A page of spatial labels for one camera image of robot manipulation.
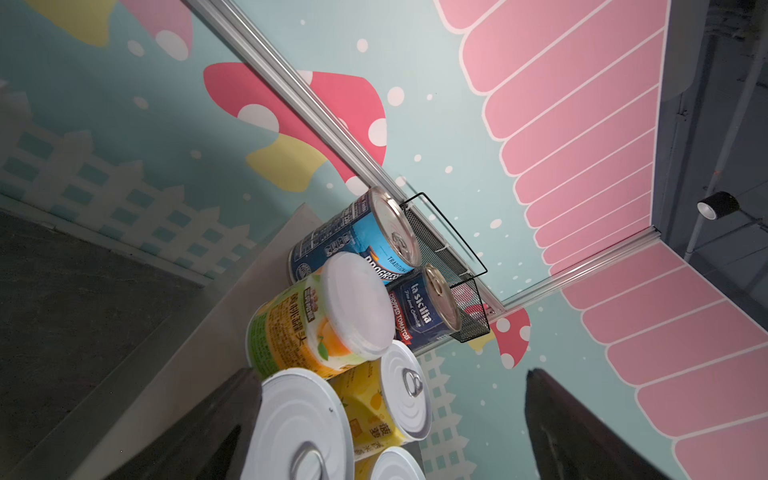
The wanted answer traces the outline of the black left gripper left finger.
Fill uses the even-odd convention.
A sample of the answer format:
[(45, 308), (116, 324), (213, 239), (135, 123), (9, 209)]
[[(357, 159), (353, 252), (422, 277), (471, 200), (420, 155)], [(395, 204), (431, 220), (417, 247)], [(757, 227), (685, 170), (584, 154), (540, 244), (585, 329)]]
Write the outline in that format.
[(262, 402), (258, 374), (242, 368), (110, 479), (238, 479)]

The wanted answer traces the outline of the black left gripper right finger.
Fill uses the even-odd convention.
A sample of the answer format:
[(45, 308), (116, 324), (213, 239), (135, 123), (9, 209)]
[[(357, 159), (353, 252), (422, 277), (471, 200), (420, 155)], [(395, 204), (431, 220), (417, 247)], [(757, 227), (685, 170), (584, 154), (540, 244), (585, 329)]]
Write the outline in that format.
[(542, 479), (665, 479), (545, 370), (527, 372), (524, 414)]

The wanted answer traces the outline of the yellow can silver lid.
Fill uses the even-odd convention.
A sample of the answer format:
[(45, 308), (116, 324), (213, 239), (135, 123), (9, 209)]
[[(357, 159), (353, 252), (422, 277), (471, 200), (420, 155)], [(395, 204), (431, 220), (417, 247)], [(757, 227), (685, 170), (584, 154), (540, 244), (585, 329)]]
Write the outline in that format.
[(242, 479), (352, 479), (354, 463), (348, 417), (328, 381), (289, 368), (262, 383)]

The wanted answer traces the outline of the white lid small can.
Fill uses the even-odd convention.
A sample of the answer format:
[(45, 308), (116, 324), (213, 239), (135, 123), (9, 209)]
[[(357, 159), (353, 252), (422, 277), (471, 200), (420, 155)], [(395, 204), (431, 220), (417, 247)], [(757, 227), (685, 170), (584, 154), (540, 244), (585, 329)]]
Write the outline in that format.
[(426, 375), (413, 352), (395, 340), (375, 360), (329, 380), (344, 406), (359, 461), (383, 450), (426, 439), (431, 405)]

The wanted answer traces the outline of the green yellow white lid can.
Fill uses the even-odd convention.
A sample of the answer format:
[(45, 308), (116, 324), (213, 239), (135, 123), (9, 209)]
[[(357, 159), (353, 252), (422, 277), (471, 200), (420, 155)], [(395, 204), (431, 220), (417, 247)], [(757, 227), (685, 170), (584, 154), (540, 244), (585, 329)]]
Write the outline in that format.
[(394, 337), (384, 283), (362, 257), (342, 252), (257, 310), (245, 352), (263, 379), (303, 368), (328, 380), (379, 359)]

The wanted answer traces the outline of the dark chopped tomatoes can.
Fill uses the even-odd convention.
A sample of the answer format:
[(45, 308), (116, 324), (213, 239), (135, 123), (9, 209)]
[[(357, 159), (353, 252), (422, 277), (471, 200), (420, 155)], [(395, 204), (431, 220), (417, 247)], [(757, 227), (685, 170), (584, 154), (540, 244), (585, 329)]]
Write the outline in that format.
[(440, 270), (427, 263), (387, 286), (395, 315), (395, 339), (412, 351), (457, 333), (462, 318)]

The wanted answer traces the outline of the blue chicken noodle soup can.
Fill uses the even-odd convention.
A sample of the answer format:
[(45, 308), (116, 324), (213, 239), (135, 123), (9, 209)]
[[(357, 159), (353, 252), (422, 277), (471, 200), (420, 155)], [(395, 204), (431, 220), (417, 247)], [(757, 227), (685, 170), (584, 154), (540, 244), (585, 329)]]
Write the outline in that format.
[(409, 274), (422, 262), (417, 237), (405, 213), (378, 186), (312, 230), (290, 250), (290, 280), (295, 283), (307, 277), (341, 252), (361, 256), (386, 284)]

